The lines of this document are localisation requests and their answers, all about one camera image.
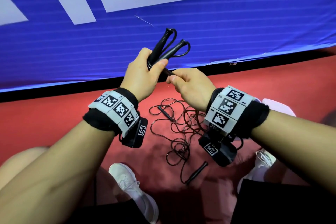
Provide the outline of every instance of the red mat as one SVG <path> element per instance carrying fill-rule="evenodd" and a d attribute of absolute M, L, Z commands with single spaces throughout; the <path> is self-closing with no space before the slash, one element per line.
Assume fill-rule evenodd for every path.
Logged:
<path fill-rule="evenodd" d="M 320 121 L 336 108 L 335 67 L 336 56 L 332 56 L 291 65 L 215 75 L 210 76 L 210 79 L 217 87 L 231 85 L 259 99 L 268 98 L 284 103 L 298 117 Z M 102 92 L 0 103 L 0 163 L 22 150 L 56 142 L 81 120 L 87 105 Z M 153 95 L 140 103 L 141 115 L 149 120 L 149 124 L 157 116 L 150 115 L 148 108 L 167 97 L 180 99 L 174 87 L 159 83 Z M 179 137 L 170 132 L 169 125 L 167 121 L 159 121 L 154 129 L 172 139 Z M 128 164 L 141 182 L 141 188 L 157 201 L 163 224 L 228 223 L 236 201 L 235 187 L 239 179 L 252 168 L 253 162 L 249 160 L 258 148 L 253 141 L 246 140 L 235 163 L 222 168 L 200 148 L 196 138 L 193 139 L 191 157 L 183 171 L 183 179 L 187 179 L 205 160 L 209 166 L 193 181 L 190 188 L 180 182 L 181 164 L 172 167 L 166 163 L 170 142 L 152 135 L 149 130 L 140 149 L 127 148 L 115 139 L 103 161 L 103 167 L 108 168 L 114 162 Z"/>

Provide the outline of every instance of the shoe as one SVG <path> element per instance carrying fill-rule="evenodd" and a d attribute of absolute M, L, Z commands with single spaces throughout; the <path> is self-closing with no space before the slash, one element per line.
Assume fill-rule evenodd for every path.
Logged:
<path fill-rule="evenodd" d="M 124 164 L 115 163 L 110 166 L 108 172 L 119 187 L 136 202 L 147 221 L 155 224 L 159 218 L 159 208 L 155 200 L 140 189 L 140 182 L 137 181 L 133 171 Z"/>
<path fill-rule="evenodd" d="M 272 154 L 270 154 L 265 149 L 258 150 L 255 155 L 257 156 L 255 159 L 254 168 L 245 175 L 242 179 L 240 179 L 237 187 L 237 191 L 239 193 L 240 187 L 242 185 L 243 179 L 249 179 L 257 182 L 264 182 L 264 174 L 265 172 L 273 165 L 273 163 L 277 160 Z"/>

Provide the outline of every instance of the shoelace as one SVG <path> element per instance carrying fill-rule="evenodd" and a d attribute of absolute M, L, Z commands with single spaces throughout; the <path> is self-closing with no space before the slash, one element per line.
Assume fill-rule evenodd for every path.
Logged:
<path fill-rule="evenodd" d="M 266 154 L 266 153 L 264 153 L 263 151 L 261 151 L 261 150 L 258 150 L 256 153 L 255 153 L 255 155 L 262 161 L 262 162 L 264 162 L 267 166 L 271 166 L 272 165 L 272 160 L 271 160 L 271 158 Z"/>
<path fill-rule="evenodd" d="M 124 176 L 124 178 L 120 181 L 120 184 L 123 182 L 124 183 L 124 185 L 126 185 L 128 182 L 127 182 L 127 176 Z M 130 184 L 128 184 L 127 186 L 125 186 L 125 188 L 123 189 L 124 191 L 125 190 L 127 190 L 127 189 L 129 189 L 133 184 L 137 184 L 137 186 L 139 187 L 139 185 L 140 185 L 140 182 L 139 181 L 134 181 L 134 182 L 132 182 L 132 183 L 130 183 Z"/>

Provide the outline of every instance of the white shoe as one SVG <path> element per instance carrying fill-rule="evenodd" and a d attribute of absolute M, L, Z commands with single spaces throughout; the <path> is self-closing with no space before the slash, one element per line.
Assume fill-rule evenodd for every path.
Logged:
<path fill-rule="evenodd" d="M 240 191 L 243 179 L 249 179 L 257 182 L 264 182 L 265 172 L 277 160 L 272 154 L 270 154 L 265 149 L 257 151 L 255 155 L 257 156 L 255 159 L 255 166 L 247 175 L 245 175 L 242 179 L 240 179 L 237 187 L 238 193 Z"/>
<path fill-rule="evenodd" d="M 136 202 L 147 221 L 155 224 L 158 221 L 159 208 L 154 199 L 139 188 L 140 182 L 137 181 L 133 171 L 124 164 L 115 163 L 110 166 L 108 172 L 119 187 Z"/>

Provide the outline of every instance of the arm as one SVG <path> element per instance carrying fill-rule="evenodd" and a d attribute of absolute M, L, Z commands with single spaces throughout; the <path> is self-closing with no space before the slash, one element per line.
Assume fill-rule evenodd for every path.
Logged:
<path fill-rule="evenodd" d="M 182 98 L 199 111 L 206 111 L 215 86 L 198 69 L 174 71 L 167 78 Z M 252 138 L 299 175 L 336 195 L 336 128 L 270 111 L 252 130 Z"/>
<path fill-rule="evenodd" d="M 140 102 L 154 90 L 167 60 L 148 71 L 151 51 L 130 63 L 121 87 Z M 0 190 L 1 223 L 62 223 L 93 179 L 115 134 L 80 122 Z"/>
<path fill-rule="evenodd" d="M 252 138 L 298 175 L 336 195 L 336 128 L 270 111 Z"/>

